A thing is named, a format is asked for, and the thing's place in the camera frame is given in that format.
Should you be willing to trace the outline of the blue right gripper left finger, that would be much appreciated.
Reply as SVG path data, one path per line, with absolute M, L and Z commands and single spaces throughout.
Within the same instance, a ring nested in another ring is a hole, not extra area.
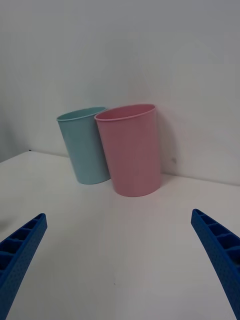
M 0 319 L 8 316 L 19 287 L 47 230 L 40 213 L 0 243 Z

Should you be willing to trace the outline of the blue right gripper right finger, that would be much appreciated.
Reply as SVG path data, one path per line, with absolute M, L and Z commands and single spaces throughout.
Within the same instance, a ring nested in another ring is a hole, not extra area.
M 199 209 L 191 225 L 218 276 L 236 319 L 240 319 L 240 238 Z

